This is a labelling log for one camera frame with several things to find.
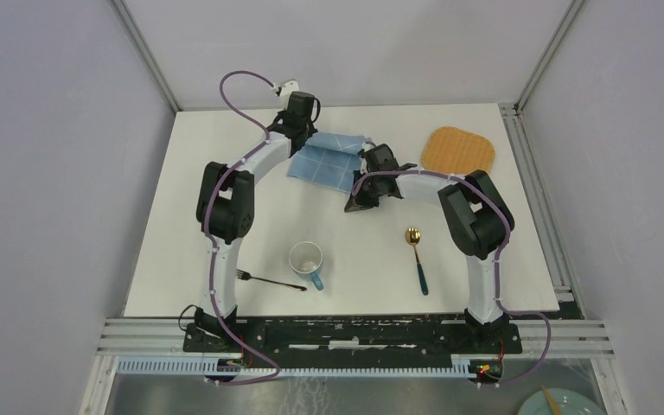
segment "blue mug handle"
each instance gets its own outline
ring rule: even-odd
[[[324,285],[322,284],[322,280],[319,278],[319,274],[316,273],[316,271],[312,271],[310,276],[311,276],[311,282],[314,283],[314,286],[319,291],[324,290]]]

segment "gray floor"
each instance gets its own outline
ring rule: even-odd
[[[505,378],[532,361],[506,361]],[[110,414],[515,414],[541,385],[578,392],[603,406],[589,361],[547,361],[533,376],[497,390],[457,379],[285,378],[216,387],[195,376],[118,375]]]

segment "brown placemat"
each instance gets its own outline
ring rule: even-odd
[[[432,132],[421,155],[421,164],[439,173],[468,175],[475,170],[490,172],[495,147],[489,140],[456,127]]]

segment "mug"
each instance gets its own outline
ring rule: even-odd
[[[322,250],[314,242],[299,242],[289,252],[289,265],[301,278],[311,280],[319,290],[324,289],[319,272],[322,270]]]

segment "folded towel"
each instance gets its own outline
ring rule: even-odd
[[[361,164],[357,153],[365,142],[363,136],[319,131],[294,155],[286,175],[350,193],[353,171]]]

